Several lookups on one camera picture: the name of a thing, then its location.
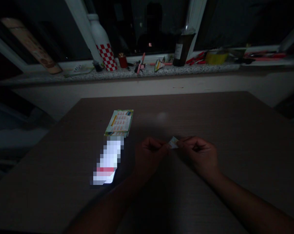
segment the wooden table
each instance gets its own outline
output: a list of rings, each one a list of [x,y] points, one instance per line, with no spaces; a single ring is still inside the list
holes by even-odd
[[[61,232],[96,195],[103,133],[116,109],[134,109],[117,181],[146,136],[201,136],[222,171],[294,217],[294,124],[247,92],[81,99],[0,181],[0,229]],[[245,233],[217,195],[173,152],[141,191],[120,233]]]

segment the window frame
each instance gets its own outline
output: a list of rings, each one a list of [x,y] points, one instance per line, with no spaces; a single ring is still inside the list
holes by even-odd
[[[87,9],[83,0],[65,0],[77,26],[80,30],[80,33],[91,51],[92,57],[97,61],[102,61],[98,50],[96,48],[95,42],[93,40],[91,34],[91,26],[90,22],[87,18]],[[196,43],[197,35],[200,29],[200,25],[202,22],[205,6],[207,0],[190,0],[188,11],[187,11],[187,22],[188,27],[193,27],[196,30],[196,34],[194,39],[192,40],[192,44],[189,49],[189,53],[187,59],[193,58],[202,51],[194,51],[194,46]],[[247,52],[252,51],[260,51],[260,50],[270,50],[270,51],[278,51],[282,52],[287,50],[294,43],[294,29],[288,34],[288,36],[279,44],[279,45],[266,45],[266,46],[252,46],[252,47],[239,47],[233,49],[246,49]],[[24,73],[31,72],[45,72],[46,69],[41,64],[29,65],[27,64],[16,52],[14,52],[1,38],[0,38],[0,53],[2,53],[7,59],[9,59],[12,63],[14,63],[21,71]],[[145,62],[151,63],[155,62],[157,59],[162,59],[163,57],[168,58],[171,55],[169,54],[154,54],[154,55],[146,55]],[[133,63],[141,59],[141,56],[130,56],[127,57],[127,61],[129,63]],[[93,60],[77,60],[70,62],[59,62],[58,64],[63,70],[71,70],[74,69],[77,65],[92,65]],[[252,63],[250,65],[276,65],[276,63]]]

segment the cylindrical container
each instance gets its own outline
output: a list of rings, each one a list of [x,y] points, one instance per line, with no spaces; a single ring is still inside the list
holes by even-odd
[[[181,35],[176,43],[175,47],[175,54],[174,54],[174,61],[173,65],[177,67],[182,67],[185,65],[189,48],[192,43],[192,39],[195,36],[194,34],[189,35]]]
[[[97,14],[88,14],[87,18],[91,23],[92,36],[95,41],[98,52],[104,62],[107,71],[115,71],[118,69],[115,62],[110,41],[105,29],[100,25]]]
[[[62,72],[59,65],[53,61],[20,20],[14,18],[2,18],[1,21],[49,73],[56,74]]]
[[[119,58],[120,67],[127,68],[128,66],[127,66],[127,60],[126,60],[125,54],[119,53],[118,58]]]
[[[228,53],[219,51],[209,51],[206,54],[205,61],[207,64],[220,65],[223,64],[228,57]]]

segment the red scissors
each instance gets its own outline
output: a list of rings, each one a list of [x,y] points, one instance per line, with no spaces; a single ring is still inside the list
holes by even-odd
[[[189,64],[189,65],[191,66],[191,65],[193,65],[193,64],[195,64],[195,63],[198,63],[198,64],[203,64],[203,63],[205,63],[205,61],[203,61],[203,60],[204,60],[204,53],[205,53],[205,52],[201,52],[201,53],[198,54],[197,56],[195,56],[195,57],[189,59],[189,60],[186,62],[186,64]]]

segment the red can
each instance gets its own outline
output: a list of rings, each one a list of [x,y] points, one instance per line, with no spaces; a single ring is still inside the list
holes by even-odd
[[[126,56],[124,53],[119,53],[118,54],[119,62],[120,62],[120,67],[121,68],[127,68],[127,60]]]

